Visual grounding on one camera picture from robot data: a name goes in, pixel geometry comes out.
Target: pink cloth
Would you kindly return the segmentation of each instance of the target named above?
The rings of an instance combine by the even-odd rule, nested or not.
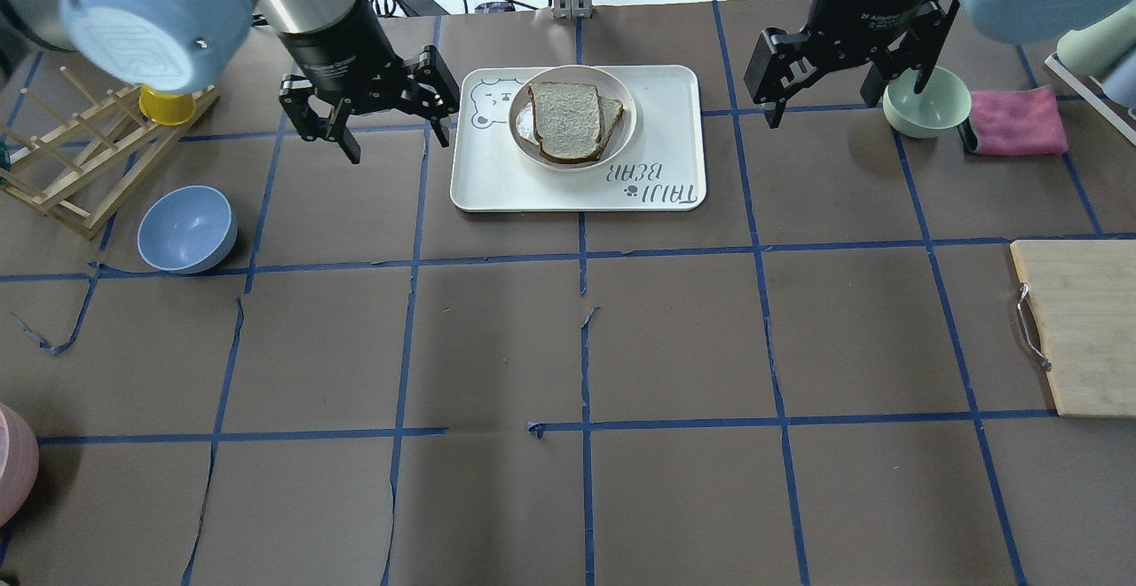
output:
[[[1053,87],[971,92],[970,125],[980,154],[1060,154],[1069,150]]]

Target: rectangular tray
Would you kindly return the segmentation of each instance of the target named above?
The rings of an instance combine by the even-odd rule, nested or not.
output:
[[[470,214],[520,210],[692,210],[707,196],[698,77],[678,65],[596,67],[635,98],[638,129],[616,161],[558,173],[509,132],[509,104],[544,67],[479,68],[461,84],[450,199]]]

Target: tabletop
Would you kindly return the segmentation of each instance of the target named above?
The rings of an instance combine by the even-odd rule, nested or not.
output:
[[[0,199],[0,401],[42,458],[0,578],[1130,584],[1136,427],[1056,417],[1008,245],[1136,233],[1136,152],[1046,72],[1053,43],[964,16],[939,64],[972,90],[1054,84],[1063,157],[905,140],[859,103],[863,69],[770,129],[742,75],[758,32],[807,10],[384,20],[459,78],[690,67],[708,196],[688,214],[462,214],[452,146],[400,114],[354,118],[349,165],[282,116],[292,62],[267,31],[101,237]],[[37,55],[0,95],[14,128],[50,128],[25,85],[82,100],[60,64],[114,85]],[[237,245],[157,274],[134,233],[190,183],[231,199]]]

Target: wooden cutting board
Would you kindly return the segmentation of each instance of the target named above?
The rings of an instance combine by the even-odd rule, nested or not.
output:
[[[1136,241],[1011,243],[1058,412],[1136,417]]]

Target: pink bowl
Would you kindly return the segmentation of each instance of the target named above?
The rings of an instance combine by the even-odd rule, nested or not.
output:
[[[0,404],[0,526],[16,514],[40,471],[40,445],[32,427]]]

